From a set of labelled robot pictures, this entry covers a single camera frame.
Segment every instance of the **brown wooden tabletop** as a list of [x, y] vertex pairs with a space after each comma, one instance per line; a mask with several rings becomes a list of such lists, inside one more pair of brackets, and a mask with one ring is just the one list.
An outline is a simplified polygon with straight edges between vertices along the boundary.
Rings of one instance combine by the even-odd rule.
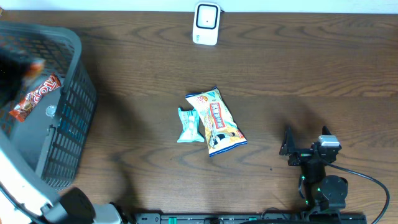
[[[385, 183], [381, 223], [396, 223], [398, 16], [226, 12], [214, 47], [192, 42], [193, 13], [6, 11], [1, 20], [80, 36], [99, 102], [74, 185], [92, 202], [297, 210], [300, 168], [278, 153], [284, 127], [309, 146], [327, 125], [343, 146], [335, 164]], [[215, 85], [248, 145], [210, 158], [205, 143], [177, 143], [177, 108], [191, 109], [185, 94]], [[378, 185], [326, 173], [349, 182], [345, 212], [376, 218], [386, 199]]]

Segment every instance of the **white wall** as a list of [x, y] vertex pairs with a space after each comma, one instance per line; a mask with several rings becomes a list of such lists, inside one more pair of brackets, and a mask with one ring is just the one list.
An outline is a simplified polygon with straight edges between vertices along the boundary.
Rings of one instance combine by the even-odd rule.
[[[192, 12], [198, 0], [1, 0], [7, 9]], [[398, 0], [214, 0], [226, 12], [398, 13]]]

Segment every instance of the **white electronic device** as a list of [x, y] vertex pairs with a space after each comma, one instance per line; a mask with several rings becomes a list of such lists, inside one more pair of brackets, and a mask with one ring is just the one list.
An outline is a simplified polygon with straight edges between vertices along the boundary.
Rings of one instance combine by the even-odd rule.
[[208, 2], [198, 3], [193, 20], [192, 40], [196, 44], [217, 44], [221, 8]]

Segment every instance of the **orange package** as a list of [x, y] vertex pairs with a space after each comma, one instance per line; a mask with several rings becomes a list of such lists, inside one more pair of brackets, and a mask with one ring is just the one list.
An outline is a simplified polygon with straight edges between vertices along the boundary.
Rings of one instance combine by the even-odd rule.
[[61, 82], [58, 77], [53, 73], [49, 78], [39, 85], [35, 90], [26, 94], [25, 98], [18, 103], [15, 108], [9, 112], [17, 118], [18, 121], [24, 122], [26, 117], [32, 112], [33, 108], [39, 103], [43, 96], [49, 92], [56, 90], [61, 86]]

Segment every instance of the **gray plastic basket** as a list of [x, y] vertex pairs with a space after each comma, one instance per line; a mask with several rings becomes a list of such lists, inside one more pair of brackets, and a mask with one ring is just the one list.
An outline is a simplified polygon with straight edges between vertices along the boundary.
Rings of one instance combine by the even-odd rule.
[[[96, 108], [96, 90], [80, 62], [81, 42], [64, 28], [0, 22], [0, 46], [22, 50], [46, 59], [42, 76], [19, 98], [0, 108], [0, 129], [23, 158], [50, 186], [57, 190], [74, 180], [83, 146]], [[44, 96], [27, 119], [20, 123], [8, 112], [29, 91], [55, 73], [62, 87]], [[53, 118], [48, 106], [57, 106]]]

